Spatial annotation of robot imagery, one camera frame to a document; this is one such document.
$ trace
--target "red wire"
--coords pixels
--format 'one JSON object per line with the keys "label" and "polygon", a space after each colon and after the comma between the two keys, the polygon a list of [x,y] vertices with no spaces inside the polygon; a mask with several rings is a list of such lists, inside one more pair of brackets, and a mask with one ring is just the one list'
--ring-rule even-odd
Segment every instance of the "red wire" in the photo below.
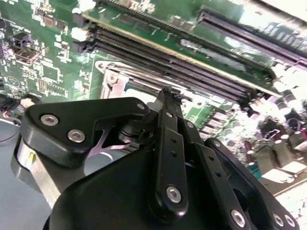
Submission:
{"label": "red wire", "polygon": [[307,140],[307,134],[306,134],[305,128],[302,129],[302,133],[303,133],[304,139]]}
{"label": "red wire", "polygon": [[9,115],[7,115],[7,113],[8,113],[8,111],[4,111],[4,112],[3,112],[4,118],[9,118],[9,117],[10,117]]}

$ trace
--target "integrated circuit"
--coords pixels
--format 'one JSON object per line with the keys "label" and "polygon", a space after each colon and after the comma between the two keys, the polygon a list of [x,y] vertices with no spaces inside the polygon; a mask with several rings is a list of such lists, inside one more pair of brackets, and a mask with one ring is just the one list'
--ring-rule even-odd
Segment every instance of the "integrated circuit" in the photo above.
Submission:
{"label": "integrated circuit", "polygon": [[55,27],[57,24],[57,20],[49,15],[44,16],[43,21],[48,27]]}

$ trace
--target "green circuit board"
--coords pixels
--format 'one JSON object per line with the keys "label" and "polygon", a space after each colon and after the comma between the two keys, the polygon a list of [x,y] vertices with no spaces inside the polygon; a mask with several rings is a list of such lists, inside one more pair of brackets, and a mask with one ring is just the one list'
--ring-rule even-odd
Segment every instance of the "green circuit board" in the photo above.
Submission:
{"label": "green circuit board", "polygon": [[[296,38],[297,35],[293,31],[280,24],[272,27],[272,25],[276,24],[276,21],[274,21],[276,19],[274,18],[269,20],[265,16],[259,15],[259,13],[254,13],[256,14],[256,16],[253,14],[254,18],[260,17],[261,20],[250,20],[248,22],[244,18],[250,15],[251,10],[249,7],[228,0],[184,0],[176,4],[173,1],[129,0],[119,1],[119,4],[129,4],[131,9],[139,13],[151,15],[158,20],[173,24],[175,27],[189,30],[189,33],[203,37],[236,54],[238,57],[250,59],[258,63],[259,66],[269,67],[274,61],[257,50],[197,24],[199,10],[204,6],[210,7],[235,21],[275,36],[276,39],[280,39],[301,51],[306,47],[305,37]],[[73,22],[72,11],[78,7],[78,1],[76,0],[66,0],[65,2],[60,0],[0,1],[1,17],[10,24],[6,31],[8,40],[19,32],[30,33],[35,41],[37,50],[42,55],[38,62],[29,67],[14,60],[1,60],[1,75],[9,96],[18,97],[25,92],[30,92],[41,97],[44,102],[94,99],[98,97],[97,91],[99,90],[93,90],[93,88],[99,87],[101,76],[93,74],[94,60],[97,57],[102,57],[102,59],[114,59],[114,57],[110,57],[110,55],[103,52],[79,54],[71,49],[71,44],[74,41],[71,38],[71,30],[77,26]],[[58,26],[46,24],[44,18],[37,14],[39,9],[45,10],[46,15],[56,19],[57,22],[62,22],[64,29],[61,30]],[[195,52],[195,50],[181,46],[179,38],[168,33],[168,31],[147,25],[144,26],[144,24],[140,23],[139,26],[138,23],[123,23],[125,19],[121,16],[124,14],[114,7],[95,7],[92,10],[83,12],[83,15],[94,18],[102,24],[112,26],[112,28],[129,32],[134,36],[163,46],[164,49],[209,67],[224,74],[225,77],[233,77],[256,88],[263,89],[265,92],[277,94],[277,91],[272,87],[272,80],[266,70],[234,62],[222,56],[214,56],[209,50],[206,50],[207,53],[205,54]],[[285,37],[288,37],[288,40],[293,41],[293,43],[285,40]]]}
{"label": "green circuit board", "polygon": [[[217,31],[205,28],[197,23],[200,10],[209,7],[229,19],[249,26],[267,36],[285,43],[300,52],[305,52],[306,37],[282,25],[274,17],[268,18],[255,11],[249,5],[230,0],[104,0],[115,5],[97,4],[87,8],[93,1],[83,0],[0,0],[0,46],[3,58],[0,58],[0,73],[9,97],[20,98],[26,93],[37,96],[44,103],[102,99],[105,93],[107,74],[97,63],[118,64],[121,71],[126,71],[128,60],[121,60],[110,53],[95,50],[80,53],[73,49],[76,41],[73,30],[89,31],[90,25],[80,26],[74,22],[73,13],[80,13],[85,19],[99,26],[121,33],[126,37],[142,42],[146,47],[154,47],[165,54],[171,54],[180,60],[201,66],[226,80],[248,89],[280,97],[274,88],[274,77],[270,67],[275,59],[261,53]],[[214,44],[221,51],[231,54],[223,56],[211,48],[189,43],[180,36],[146,21],[136,20],[122,11],[119,6],[145,17],[152,17],[172,28],[186,31],[191,36],[200,37],[208,44]],[[16,36],[30,35],[31,44],[24,50],[16,50],[13,40]],[[144,67],[131,64],[133,71],[144,72]],[[175,88],[184,89],[180,82],[172,81],[167,76],[156,75],[164,81],[157,86],[148,79],[128,81],[125,91],[147,93],[155,96],[160,88],[170,82]],[[129,94],[144,99],[143,94]],[[203,90],[200,101],[190,103],[186,100],[182,109],[186,119],[192,121],[201,131],[221,109],[226,115],[219,122],[218,130],[213,135],[222,135],[225,128],[232,125],[238,116],[239,108],[234,103],[222,99],[214,93]]]}

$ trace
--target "screw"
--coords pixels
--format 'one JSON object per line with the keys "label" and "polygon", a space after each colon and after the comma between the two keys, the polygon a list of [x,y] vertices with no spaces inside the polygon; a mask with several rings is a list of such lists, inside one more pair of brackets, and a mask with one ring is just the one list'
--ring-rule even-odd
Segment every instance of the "screw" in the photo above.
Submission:
{"label": "screw", "polygon": [[145,109],[144,105],[142,105],[142,104],[138,104],[138,107],[139,107],[140,109]]}
{"label": "screw", "polygon": [[217,140],[214,140],[213,144],[218,148],[221,146],[221,144]]}
{"label": "screw", "polygon": [[241,228],[245,227],[245,220],[241,213],[239,213],[237,210],[231,210],[230,214],[232,219],[239,227]]}
{"label": "screw", "polygon": [[283,220],[282,220],[277,214],[275,214],[275,213],[272,213],[272,216],[273,216],[275,222],[276,222],[279,226],[283,227]]}
{"label": "screw", "polygon": [[69,131],[67,136],[69,140],[76,142],[76,143],[82,143],[85,140],[84,133],[77,129],[73,129]]}
{"label": "screw", "polygon": [[54,115],[51,115],[51,114],[42,115],[40,120],[46,126],[55,126],[59,123],[58,118]]}
{"label": "screw", "polygon": [[167,197],[174,203],[179,203],[181,201],[181,193],[173,186],[166,188],[166,194]]}
{"label": "screw", "polygon": [[190,128],[193,128],[193,127],[194,127],[193,123],[190,122],[190,121],[187,122],[187,125],[188,125]]}
{"label": "screw", "polygon": [[288,215],[285,215],[284,217],[286,218],[286,220],[287,220],[287,222],[290,226],[295,227],[295,222],[292,220],[291,217],[289,217]]}
{"label": "screw", "polygon": [[173,115],[170,114],[169,112],[166,112],[166,115],[168,115],[169,117],[173,117]]}

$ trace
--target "capacitor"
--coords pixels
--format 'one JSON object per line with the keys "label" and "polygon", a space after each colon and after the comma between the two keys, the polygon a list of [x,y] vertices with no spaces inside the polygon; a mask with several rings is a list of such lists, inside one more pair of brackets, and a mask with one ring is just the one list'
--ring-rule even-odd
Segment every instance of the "capacitor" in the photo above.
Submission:
{"label": "capacitor", "polygon": [[220,142],[222,142],[223,144],[226,142],[226,141],[225,141],[225,137],[223,137],[223,136],[218,136],[217,139],[218,139]]}
{"label": "capacitor", "polygon": [[268,120],[261,128],[260,128],[262,137],[265,140],[270,140],[272,137],[274,137],[277,133],[280,132],[280,130],[277,127],[277,123]]}
{"label": "capacitor", "polygon": [[284,99],[286,100],[289,107],[294,108],[295,110],[302,109],[302,103],[293,95],[291,91],[287,91]]}
{"label": "capacitor", "polygon": [[275,144],[279,144],[282,142],[282,136],[280,135],[280,133],[276,133],[274,136],[273,136],[273,141]]}
{"label": "capacitor", "polygon": [[235,133],[240,133],[243,130],[243,126],[239,121],[232,122],[232,127]]}
{"label": "capacitor", "polygon": [[301,116],[294,110],[288,115],[284,116],[286,118],[287,124],[294,131],[295,134],[300,134],[303,126],[303,121]]}
{"label": "capacitor", "polygon": [[281,139],[287,140],[289,138],[289,134],[287,134],[286,129],[283,125],[279,125],[278,129],[280,130]]}
{"label": "capacitor", "polygon": [[235,137],[235,135],[234,135],[232,129],[230,129],[230,128],[225,129],[225,138],[226,139],[232,140],[234,137]]}
{"label": "capacitor", "polygon": [[251,143],[249,141],[244,141],[244,146],[247,154],[252,154],[254,153],[254,150],[251,146]]}
{"label": "capacitor", "polygon": [[252,166],[255,164],[254,158],[251,154],[246,154],[246,159],[248,161],[249,166]]}
{"label": "capacitor", "polygon": [[289,108],[284,101],[278,102],[277,107],[283,115],[287,115],[291,112],[291,108]]}

